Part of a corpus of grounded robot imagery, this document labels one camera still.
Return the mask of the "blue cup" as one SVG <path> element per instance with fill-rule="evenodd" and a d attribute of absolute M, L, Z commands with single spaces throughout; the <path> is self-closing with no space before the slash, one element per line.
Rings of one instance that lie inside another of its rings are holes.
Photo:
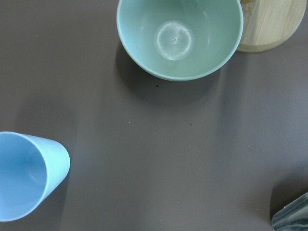
<path fill-rule="evenodd" d="M 10 131 L 0 133 L 0 220 L 33 212 L 65 179 L 66 148 L 57 141 Z"/>

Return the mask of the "green bowl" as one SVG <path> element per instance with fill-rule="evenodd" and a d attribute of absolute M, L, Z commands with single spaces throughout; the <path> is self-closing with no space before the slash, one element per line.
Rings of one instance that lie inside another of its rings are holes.
<path fill-rule="evenodd" d="M 244 15 L 239 0 L 121 0 L 116 24 L 122 46 L 144 71 L 189 81 L 233 56 Z"/>

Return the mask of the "wooden cup stand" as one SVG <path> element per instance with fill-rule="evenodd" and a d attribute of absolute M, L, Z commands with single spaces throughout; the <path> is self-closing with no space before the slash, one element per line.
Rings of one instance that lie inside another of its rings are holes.
<path fill-rule="evenodd" d="M 237 48 L 263 52 L 286 42 L 299 27 L 306 0 L 242 0 L 244 28 Z"/>

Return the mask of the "metal ice scoop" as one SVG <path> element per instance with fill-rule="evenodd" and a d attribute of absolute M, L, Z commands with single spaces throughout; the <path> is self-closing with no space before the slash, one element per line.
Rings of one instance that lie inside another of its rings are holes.
<path fill-rule="evenodd" d="M 274 231 L 307 231 L 308 193 L 298 197 L 275 213 L 271 224 Z"/>

